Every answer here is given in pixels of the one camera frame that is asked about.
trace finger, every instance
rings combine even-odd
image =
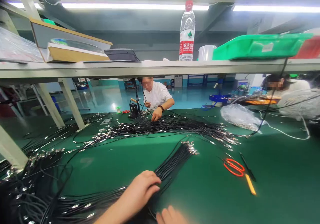
[[[168,207],[168,212],[173,219],[176,219],[176,210],[173,208],[173,206]]]
[[[146,175],[146,173],[148,173],[148,172],[149,172],[149,170],[145,170],[145,171],[141,172],[140,175]]]
[[[148,180],[147,180],[148,187],[155,184],[161,184],[160,178],[157,176],[148,177]]]
[[[147,172],[145,172],[144,173],[144,175],[146,176],[146,177],[149,177],[149,176],[157,176],[153,171],[147,171]]]
[[[157,191],[159,191],[159,190],[160,190],[160,187],[158,187],[158,186],[156,186],[156,185],[151,186],[151,187],[147,190],[146,195],[145,195],[145,197],[147,198],[147,201],[149,201],[149,199],[152,197],[152,195],[153,195],[154,193],[156,193]]]
[[[157,219],[158,224],[165,224],[165,222],[159,212],[157,212],[156,219]]]
[[[161,216],[162,216],[162,219],[164,220],[164,223],[168,223],[168,224],[171,223],[172,218],[167,209],[162,210]]]
[[[179,223],[181,224],[187,224],[187,220],[183,217],[183,215],[180,213],[180,212],[176,212],[176,215],[177,215],[177,220]]]

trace cardboard box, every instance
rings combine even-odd
[[[51,40],[53,38],[61,38],[87,43],[100,48],[102,52],[103,50],[110,49],[110,47],[112,46],[111,42],[35,19],[30,19],[30,23],[36,45],[39,48],[44,62],[81,62],[110,60],[104,53],[86,51],[80,48],[74,48],[64,45],[54,46],[55,44],[51,43]]]
[[[48,43],[47,62],[83,62],[110,60],[106,54]]]

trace green plastic tray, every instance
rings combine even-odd
[[[243,35],[216,48],[213,60],[277,59],[295,56],[312,33]]]

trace plastic bag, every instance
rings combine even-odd
[[[255,117],[252,111],[240,104],[224,106],[221,108],[220,113],[227,122],[251,131],[257,131],[261,124],[261,120]]]
[[[0,27],[0,59],[2,61],[43,62],[37,45]]]

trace white shirt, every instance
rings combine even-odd
[[[172,98],[172,96],[169,94],[167,87],[163,85],[160,82],[153,82],[153,88],[151,92],[148,92],[147,90],[143,90],[143,93],[145,95],[144,99],[145,101],[148,101],[151,103],[151,106],[148,108],[148,110],[154,110],[159,105],[162,105],[165,103],[168,99]]]
[[[309,82],[305,80],[296,80],[296,79],[291,79],[289,80],[290,85],[289,88],[284,90],[284,91],[275,91],[273,96],[283,96],[284,94],[287,94],[289,92],[297,91],[297,90],[304,90],[304,89],[310,89],[310,84]],[[272,95],[272,90],[268,91],[267,95],[271,96]]]

